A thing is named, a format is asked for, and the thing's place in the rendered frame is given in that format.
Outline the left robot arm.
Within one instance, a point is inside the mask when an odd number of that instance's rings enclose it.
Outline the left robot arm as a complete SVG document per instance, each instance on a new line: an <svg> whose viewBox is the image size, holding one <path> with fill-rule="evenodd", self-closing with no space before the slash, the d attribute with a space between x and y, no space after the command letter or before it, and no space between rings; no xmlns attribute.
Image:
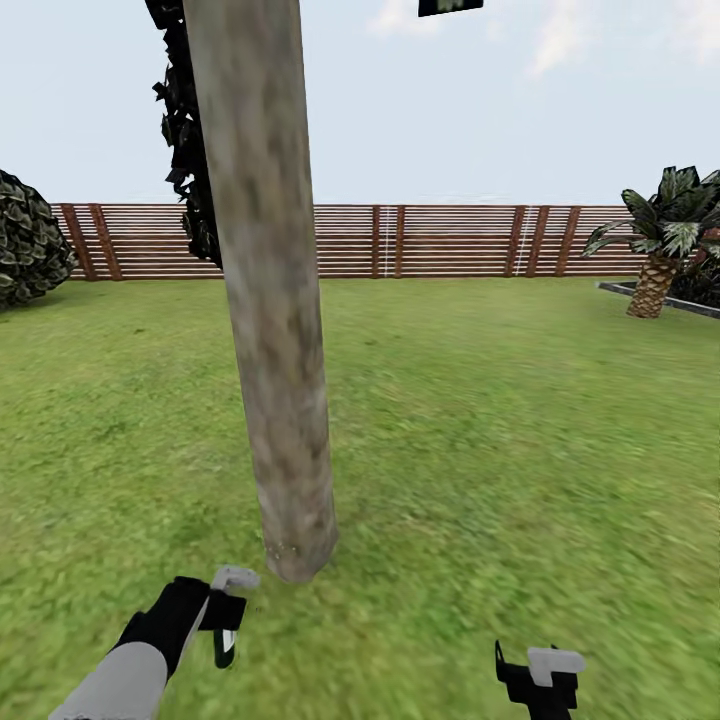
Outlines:
<svg viewBox="0 0 720 720"><path fill-rule="evenodd" d="M259 580L253 570L232 566L222 566L209 585L175 577L47 720L154 720L164 681L177 673L195 631L238 631L247 600L229 595L229 587L256 589Z"/></svg>

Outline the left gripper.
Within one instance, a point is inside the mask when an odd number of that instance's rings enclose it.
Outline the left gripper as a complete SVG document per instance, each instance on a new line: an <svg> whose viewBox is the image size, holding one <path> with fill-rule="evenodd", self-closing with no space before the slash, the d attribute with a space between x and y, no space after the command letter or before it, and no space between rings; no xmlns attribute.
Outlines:
<svg viewBox="0 0 720 720"><path fill-rule="evenodd" d="M214 614L214 620L201 631L214 631L215 629L238 631L243 621L247 600L224 594L222 590L210 588L210 592L216 594L216 614ZM205 593L207 604L210 604L210 592Z"/></svg>

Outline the pesticide atomizer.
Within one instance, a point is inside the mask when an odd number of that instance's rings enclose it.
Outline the pesticide atomizer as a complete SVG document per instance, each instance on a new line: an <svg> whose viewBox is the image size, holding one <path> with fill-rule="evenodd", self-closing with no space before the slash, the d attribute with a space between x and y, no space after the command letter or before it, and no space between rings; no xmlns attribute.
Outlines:
<svg viewBox="0 0 720 720"><path fill-rule="evenodd" d="M235 640L235 631L224 629L214 630L213 649L215 651L215 667L217 669L227 669L235 658L235 648L233 641Z"/></svg>

